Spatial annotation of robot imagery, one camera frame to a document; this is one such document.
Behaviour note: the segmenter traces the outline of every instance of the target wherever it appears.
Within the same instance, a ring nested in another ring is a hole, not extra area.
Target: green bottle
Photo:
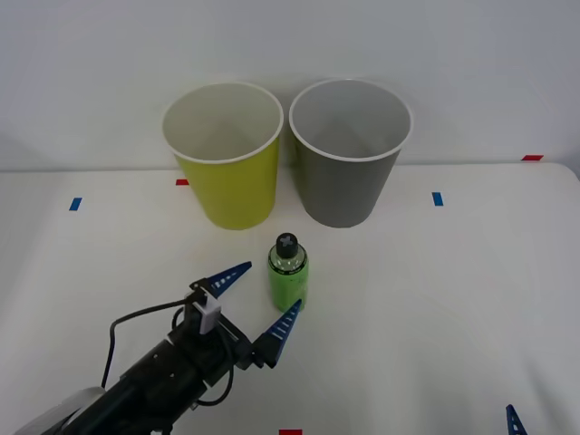
[[[308,255],[294,234],[278,236],[268,254],[268,276],[272,300],[278,310],[285,312],[302,299],[303,310],[308,293]]]

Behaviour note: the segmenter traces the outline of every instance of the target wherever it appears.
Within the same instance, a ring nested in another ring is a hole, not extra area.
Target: white table
[[[237,371],[226,402],[188,412],[175,434],[503,435],[509,403],[530,435],[580,433],[580,182],[568,169],[396,167],[351,229],[313,221],[281,169],[272,215],[240,232],[212,226],[181,177],[0,174],[3,434],[100,382],[112,320],[247,260],[221,299],[257,338],[278,317],[266,252],[286,231],[312,266],[282,360]],[[170,317],[120,326],[111,381]]]

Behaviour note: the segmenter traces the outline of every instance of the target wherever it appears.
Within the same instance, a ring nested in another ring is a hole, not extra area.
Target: paper cup
[[[168,109],[165,139],[217,226],[250,228],[270,214],[283,122],[274,95],[241,82],[204,86]]]
[[[409,107],[359,80],[304,89],[290,107],[304,208],[328,227],[353,227],[372,212],[412,130]]]

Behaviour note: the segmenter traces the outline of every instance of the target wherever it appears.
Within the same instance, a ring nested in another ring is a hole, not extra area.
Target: black bottle cap
[[[298,254],[298,239],[292,233],[278,236],[275,242],[275,252],[280,258],[292,258]]]

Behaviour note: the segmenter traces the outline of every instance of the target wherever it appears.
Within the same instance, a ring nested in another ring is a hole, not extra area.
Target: tape marker
[[[433,195],[433,204],[435,204],[435,207],[443,207],[441,192],[432,192],[431,195]]]
[[[81,205],[81,201],[82,198],[75,198],[72,200],[72,204],[71,207],[69,208],[69,211],[76,211],[79,209],[79,206]]]
[[[543,157],[544,154],[527,154],[522,161],[540,161]]]

